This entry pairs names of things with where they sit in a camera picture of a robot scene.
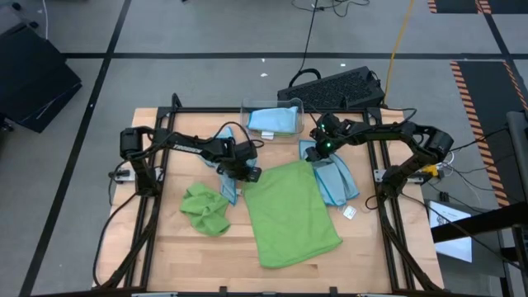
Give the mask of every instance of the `small white label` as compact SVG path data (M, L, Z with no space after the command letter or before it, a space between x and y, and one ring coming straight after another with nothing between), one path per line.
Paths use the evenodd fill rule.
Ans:
M345 211L343 211L343 215L347 219L352 219L354 217L354 215L356 215L356 212L357 212L357 210L349 205L349 206L346 207Z
M268 139L268 140L273 140L273 132L268 132L268 131L262 131L262 138L263 139Z

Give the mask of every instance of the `gray floor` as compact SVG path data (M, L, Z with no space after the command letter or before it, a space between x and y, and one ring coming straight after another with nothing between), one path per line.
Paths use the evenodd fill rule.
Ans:
M41 1L21 1L24 13L44 24ZM308 7L310 1L298 0ZM103 53L120 13L119 1L47 1L49 39L62 52ZM310 51L389 53L396 40L407 0L372 0L351 6L346 18L321 12L315 18ZM301 52L310 13L289 1L132 0L115 49L125 53ZM526 16L493 16L512 53L527 53ZM400 46L404 53L500 53L482 15L431 14L417 1ZM33 294L90 288L92 259L109 206L106 174L118 163L119 132L130 125L135 108L167 105L177 92L184 106L239 106L243 98L275 100L300 59L113 59L83 142ZM78 127L87 108L100 59L70 59L68 65L83 88L44 133L21 127L0 150L0 295L18 295ZM323 76L360 66L375 70L384 82L387 59L308 59L306 67ZM516 61L528 79L528 61ZM413 120L435 125L455 138L455 145L474 139L449 60L397 60L388 97L391 107L414 106ZM482 167L476 147L456 154L455 167ZM468 176L490 187L485 172ZM493 195L475 195L456 176L437 185L466 203L497 207ZM437 192L424 186L424 196ZM497 278L462 273L460 265L441 260L448 289L460 293L500 295Z

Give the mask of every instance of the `transparent bin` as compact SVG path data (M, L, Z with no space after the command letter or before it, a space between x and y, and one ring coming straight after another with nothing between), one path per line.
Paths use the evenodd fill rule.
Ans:
M265 111L253 114L254 111L280 108L277 111ZM260 130L255 129L262 125L262 119L270 121L269 125L280 126L280 129ZM240 125L244 127L251 139L260 139L264 142L294 143L299 141L300 134L304 129L304 108L303 102L299 98L289 101L268 101L244 99L240 108ZM270 136L263 135L262 132L273 132Z

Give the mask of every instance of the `crumpled green cloth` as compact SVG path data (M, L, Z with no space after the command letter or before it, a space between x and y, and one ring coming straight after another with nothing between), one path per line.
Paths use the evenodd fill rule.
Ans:
M263 267L293 265L342 242L304 160L264 171L257 183L246 183L244 197Z
M202 183L187 188L180 211L189 217L196 231L209 236L224 234L230 226L225 218L229 201Z

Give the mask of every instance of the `blue towel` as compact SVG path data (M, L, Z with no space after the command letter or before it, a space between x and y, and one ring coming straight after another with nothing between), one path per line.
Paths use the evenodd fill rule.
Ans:
M225 127L222 130L222 132L220 132L220 134L216 136L216 138L221 138L221 139L226 139L229 137L233 137L233 131L231 130L230 127ZM200 159L202 159L202 161L205 162L205 165L212 167L214 169L216 169L219 165L218 163L212 163L211 161L206 161L202 157L200 157ZM256 159L251 159L251 160L246 161L246 164L251 167L254 167L256 163L257 163ZM234 178L230 178L224 173L220 175L220 182L221 182L220 194L224 196L225 198L227 198L232 205L237 204L237 199L238 199L237 182L234 180Z
M299 157L306 159L306 149L314 146L315 141L300 140ZM360 194L347 165L335 153L329 158L312 162L312 167L326 205L345 205L347 200Z
M249 114L247 127L251 130L295 133L297 127L297 106L290 108L266 108Z

